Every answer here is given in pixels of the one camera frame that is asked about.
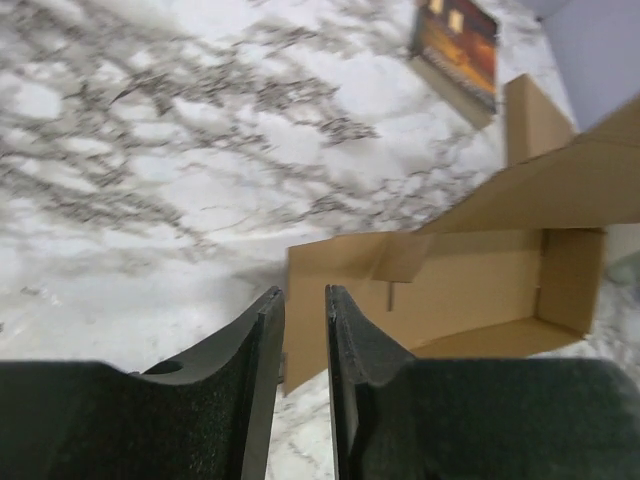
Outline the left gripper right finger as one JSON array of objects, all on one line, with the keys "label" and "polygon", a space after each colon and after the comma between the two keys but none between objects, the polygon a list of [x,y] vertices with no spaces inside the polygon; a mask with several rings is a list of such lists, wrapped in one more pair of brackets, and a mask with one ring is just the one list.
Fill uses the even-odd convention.
[{"label": "left gripper right finger", "polygon": [[419,359],[325,289],[339,479],[635,479],[639,391],[588,358]]}]

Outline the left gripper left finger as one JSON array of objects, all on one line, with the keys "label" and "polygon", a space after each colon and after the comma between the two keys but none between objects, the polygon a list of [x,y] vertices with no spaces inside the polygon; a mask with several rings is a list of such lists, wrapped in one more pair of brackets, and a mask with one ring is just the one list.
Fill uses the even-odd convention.
[{"label": "left gripper left finger", "polygon": [[261,479],[285,324],[271,288],[142,373],[97,361],[1,365],[5,479]]}]

